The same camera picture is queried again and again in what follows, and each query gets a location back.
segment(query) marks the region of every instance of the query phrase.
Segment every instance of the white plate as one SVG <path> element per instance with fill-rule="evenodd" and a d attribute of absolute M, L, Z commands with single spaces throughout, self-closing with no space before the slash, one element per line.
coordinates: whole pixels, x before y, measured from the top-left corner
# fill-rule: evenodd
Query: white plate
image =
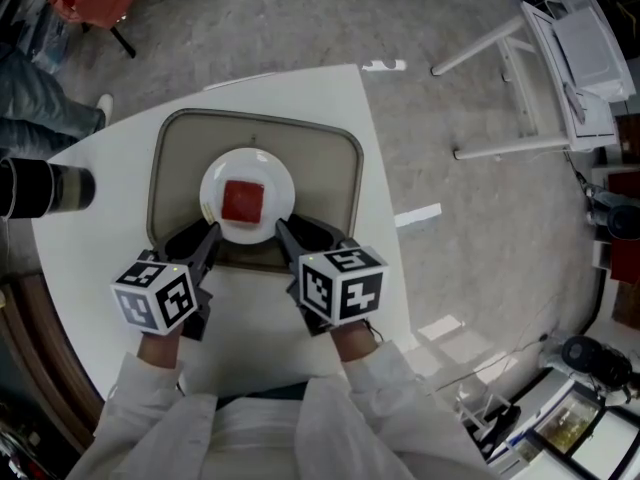
<path fill-rule="evenodd" d="M 228 180 L 264 185 L 262 216 L 258 224 L 222 218 L 224 187 Z M 254 148 L 234 149 L 213 162 L 200 185 L 200 208 L 207 221 L 216 220 L 225 240 L 236 244 L 257 244 L 276 232 L 278 219 L 288 219 L 296 193 L 284 164 L 271 153 Z"/>

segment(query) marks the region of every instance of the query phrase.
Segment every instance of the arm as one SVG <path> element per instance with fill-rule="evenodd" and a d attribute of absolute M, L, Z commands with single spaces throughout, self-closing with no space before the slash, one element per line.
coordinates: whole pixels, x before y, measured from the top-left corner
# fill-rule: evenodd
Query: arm
<path fill-rule="evenodd" d="M 182 326 L 167 336 L 143 334 L 137 357 L 127 354 L 104 405 L 95 440 L 67 480 L 107 478 L 180 399 L 178 345 Z"/>
<path fill-rule="evenodd" d="M 430 393 L 393 343 L 378 346 L 362 322 L 335 329 L 331 335 L 344 362 L 353 403 L 416 477 L 430 477 L 444 467 L 443 473 L 471 469 L 474 478 L 483 478 L 477 471 L 481 470 L 490 478 L 479 450 L 453 411 Z"/>

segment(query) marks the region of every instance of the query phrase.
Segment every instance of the white sleeve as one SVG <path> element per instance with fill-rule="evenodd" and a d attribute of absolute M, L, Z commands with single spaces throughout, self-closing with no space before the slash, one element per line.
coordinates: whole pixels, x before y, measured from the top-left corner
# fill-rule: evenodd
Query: white sleeve
<path fill-rule="evenodd" d="M 441 459 L 492 478 L 456 415 L 426 389 L 393 343 L 383 343 L 365 358 L 344 364 L 344 369 L 354 404 L 378 438 L 401 459 L 403 454 L 410 455 L 413 464 L 420 462 L 416 455 L 431 459 L 424 464 Z"/>
<path fill-rule="evenodd" d="M 98 479 L 108 473 L 182 397 L 176 384 L 182 365 L 174 370 L 125 356 L 118 380 L 107 399 L 94 442 L 82 455 L 67 480 Z"/>

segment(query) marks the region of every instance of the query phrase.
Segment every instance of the white shirt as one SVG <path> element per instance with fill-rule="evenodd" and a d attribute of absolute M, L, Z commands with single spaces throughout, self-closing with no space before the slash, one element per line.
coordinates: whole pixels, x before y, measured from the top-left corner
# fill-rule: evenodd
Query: white shirt
<path fill-rule="evenodd" d="M 302 402 L 182 397 L 176 370 L 128 354 L 68 480 L 489 479 L 455 414 L 392 343 L 309 381 Z"/>

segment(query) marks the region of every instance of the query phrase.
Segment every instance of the white table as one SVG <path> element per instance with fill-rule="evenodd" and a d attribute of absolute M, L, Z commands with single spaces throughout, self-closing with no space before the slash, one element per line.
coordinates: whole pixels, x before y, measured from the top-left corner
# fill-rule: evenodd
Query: white table
<path fill-rule="evenodd" d="M 545 147 L 585 151 L 618 142 L 609 104 L 576 91 L 586 122 L 581 124 L 569 106 L 563 84 L 572 84 L 571 72 L 553 33 L 554 19 L 523 3 L 522 14 L 431 69 L 439 76 L 476 53 L 497 45 L 514 86 L 520 125 L 525 137 L 494 146 L 468 146 L 454 152 L 458 160 L 500 155 Z M 528 40 L 517 37 L 524 32 Z"/>
<path fill-rule="evenodd" d="M 383 310 L 373 325 L 401 349 L 413 347 L 389 188 L 356 66 L 272 74 L 215 86 L 166 103 L 88 137 L 52 159 L 87 167 L 91 206 L 33 221 L 44 274 L 62 325 L 103 397 L 140 333 L 119 314 L 109 283 L 150 247 L 146 233 L 151 165 L 164 120 L 182 108 L 242 111 L 347 130 L 364 152 L 355 238 L 391 266 Z M 290 277 L 215 267 L 202 286 L 214 293 L 202 342 L 182 339 L 190 392 L 246 393 L 340 371 L 330 337 L 311 338 L 285 293 Z"/>

